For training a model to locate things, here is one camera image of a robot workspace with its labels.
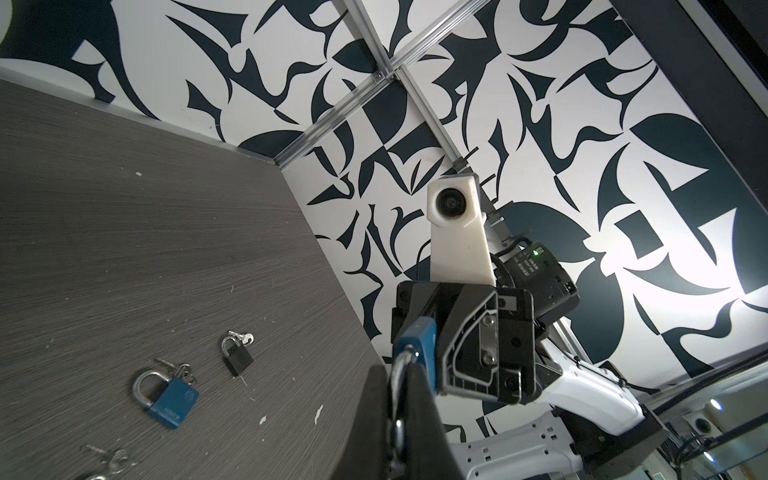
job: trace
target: black camera lens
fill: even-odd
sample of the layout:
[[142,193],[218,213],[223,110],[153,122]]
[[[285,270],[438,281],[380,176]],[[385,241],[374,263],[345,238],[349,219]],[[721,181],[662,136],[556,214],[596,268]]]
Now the black camera lens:
[[467,210],[467,200],[462,192],[446,188],[437,194],[437,210],[446,217],[459,217]]

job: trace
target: metal shackle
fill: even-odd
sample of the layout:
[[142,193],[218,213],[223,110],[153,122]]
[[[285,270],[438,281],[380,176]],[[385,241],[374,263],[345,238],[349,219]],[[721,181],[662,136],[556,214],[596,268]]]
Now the metal shackle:
[[240,341],[238,339],[236,339],[235,337],[233,337],[231,335],[225,336],[224,339],[221,340],[221,352],[224,354],[225,358],[229,358],[229,356],[230,356],[230,353],[227,351],[227,340],[232,340],[233,342],[235,342],[235,347],[243,346],[243,344],[240,343]]
[[169,376],[165,375],[162,372],[158,372],[157,370],[148,370],[140,374],[138,377],[136,377],[136,380],[134,380],[134,385],[132,388],[134,398],[146,409],[149,409],[154,402],[149,400],[143,393],[141,393],[141,383],[144,381],[144,379],[150,376],[158,376],[160,377],[160,380],[162,380],[165,383],[170,382]]

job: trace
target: small black padlock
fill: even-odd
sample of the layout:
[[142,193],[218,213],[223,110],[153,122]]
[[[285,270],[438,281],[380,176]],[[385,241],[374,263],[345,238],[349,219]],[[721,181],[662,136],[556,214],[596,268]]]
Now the small black padlock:
[[[235,343],[234,350],[227,350],[227,340],[232,340]],[[248,349],[233,336],[224,337],[224,340],[221,341],[221,352],[224,354],[224,361],[227,362],[227,366],[230,367],[234,376],[239,376],[253,363],[253,357],[248,353]]]

